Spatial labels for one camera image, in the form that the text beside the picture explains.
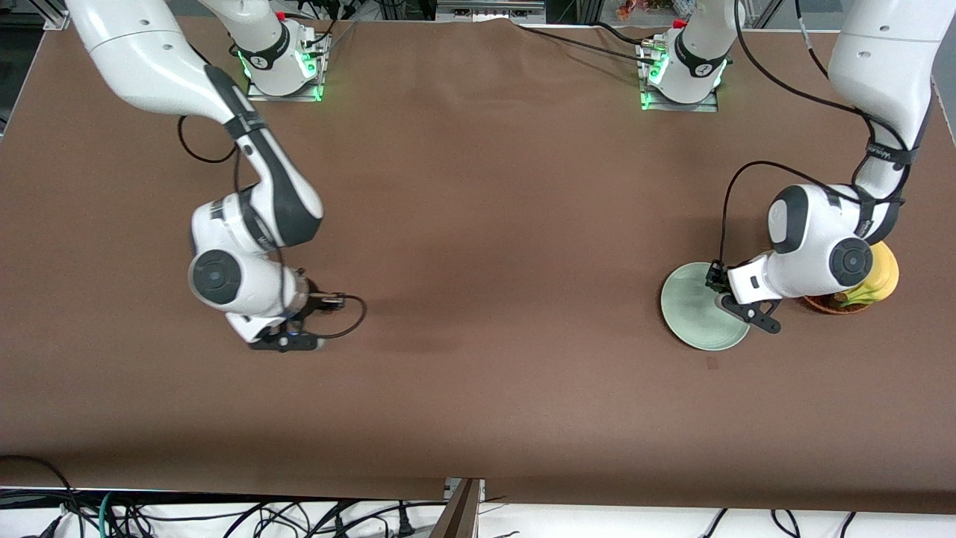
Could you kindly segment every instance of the white floor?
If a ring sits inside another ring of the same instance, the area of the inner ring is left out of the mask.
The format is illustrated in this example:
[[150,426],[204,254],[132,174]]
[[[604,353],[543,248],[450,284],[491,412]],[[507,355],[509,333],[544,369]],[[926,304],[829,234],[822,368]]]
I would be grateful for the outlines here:
[[[306,504],[312,522],[332,507],[332,503]],[[361,503],[345,512],[344,522],[376,510],[394,506],[390,502]],[[187,517],[240,512],[252,504],[182,504],[150,506],[143,512],[161,517]],[[55,508],[0,510],[0,538],[38,535],[56,517]],[[426,536],[441,513],[441,507],[409,509],[417,536]],[[501,538],[517,531],[516,538],[700,538],[716,515],[713,508],[646,508],[608,506],[563,506],[543,504],[483,504],[478,519],[478,538]],[[301,514],[290,510],[284,515],[304,524]],[[837,538],[846,512],[796,511],[801,538]],[[785,525],[789,519],[779,516]],[[383,516],[392,536],[398,528],[397,513]],[[202,522],[154,522],[153,538],[222,538],[234,517]],[[258,517],[246,520],[230,538],[249,538]],[[351,538],[381,537],[384,524],[372,520],[350,530]],[[98,536],[86,527],[90,538]],[[76,517],[65,518],[55,538],[78,538]],[[730,510],[714,532],[714,538],[786,538],[772,522],[768,510]],[[848,528],[846,538],[953,538],[956,516],[860,513]],[[293,532],[278,525],[267,527],[263,538],[295,538]]]

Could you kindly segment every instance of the brown paper surface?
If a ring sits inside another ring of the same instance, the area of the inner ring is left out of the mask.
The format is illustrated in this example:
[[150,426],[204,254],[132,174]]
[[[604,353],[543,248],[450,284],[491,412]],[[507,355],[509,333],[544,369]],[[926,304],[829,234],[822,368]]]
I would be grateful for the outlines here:
[[[183,24],[241,77],[214,19]],[[749,44],[837,97],[799,34]],[[735,170],[839,183],[862,155],[862,121],[732,55],[719,113],[647,112],[629,61],[506,21],[359,24],[325,101],[258,106],[326,208],[286,260],[371,311],[321,352],[271,354],[186,284],[189,217],[230,164],[190,159],[175,117],[116,98],[75,31],[47,33],[0,144],[0,446],[77,486],[434,498],[472,476],[511,502],[956,511],[956,150],[937,104],[887,241],[892,298],[844,317],[786,302],[779,335],[720,353],[663,323],[664,278],[716,255]],[[210,121],[185,131],[228,151]],[[766,244],[794,182],[741,178],[729,260]]]

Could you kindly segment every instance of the green plate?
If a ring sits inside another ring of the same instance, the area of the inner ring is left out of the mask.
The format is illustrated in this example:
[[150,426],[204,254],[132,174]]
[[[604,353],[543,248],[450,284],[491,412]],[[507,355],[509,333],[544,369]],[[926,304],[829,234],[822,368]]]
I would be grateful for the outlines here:
[[695,261],[671,273],[661,290],[661,312],[681,340],[704,351],[722,351],[743,340],[750,325],[717,306],[717,292],[704,284],[709,268],[709,263]]

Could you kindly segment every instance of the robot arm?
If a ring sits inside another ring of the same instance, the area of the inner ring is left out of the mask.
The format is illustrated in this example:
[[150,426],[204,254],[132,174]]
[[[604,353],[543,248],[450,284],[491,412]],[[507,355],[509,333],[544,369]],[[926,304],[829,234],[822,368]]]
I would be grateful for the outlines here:
[[[717,85],[737,38],[734,2],[739,0],[698,0],[687,26],[664,34],[666,57],[650,83],[665,97],[681,103],[700,102]],[[739,12],[743,19],[743,7]]]
[[68,0],[80,38],[107,85],[160,114],[221,123],[259,183],[205,204],[192,217],[189,284],[255,342],[305,307],[309,283],[268,258],[312,239],[322,205],[243,92],[190,48],[163,0]]
[[767,217],[773,250],[728,270],[738,304],[832,294],[867,277],[869,245],[896,224],[902,185],[923,136],[933,59],[955,11],[956,0],[854,4],[834,48],[830,81],[889,129],[871,123],[854,184],[830,186],[845,197],[815,185],[777,195]]
[[276,16],[269,0],[199,0],[238,48],[250,81],[263,93],[286,96],[316,77],[315,30]]

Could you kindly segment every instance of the brown bowl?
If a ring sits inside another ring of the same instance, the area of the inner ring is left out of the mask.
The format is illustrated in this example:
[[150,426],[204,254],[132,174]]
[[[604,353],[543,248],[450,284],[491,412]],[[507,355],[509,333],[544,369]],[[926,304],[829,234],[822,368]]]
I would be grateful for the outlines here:
[[847,304],[846,306],[840,306],[833,295],[808,295],[803,298],[803,301],[814,310],[837,316],[856,314],[860,312],[860,310],[864,310],[870,306],[869,304]]

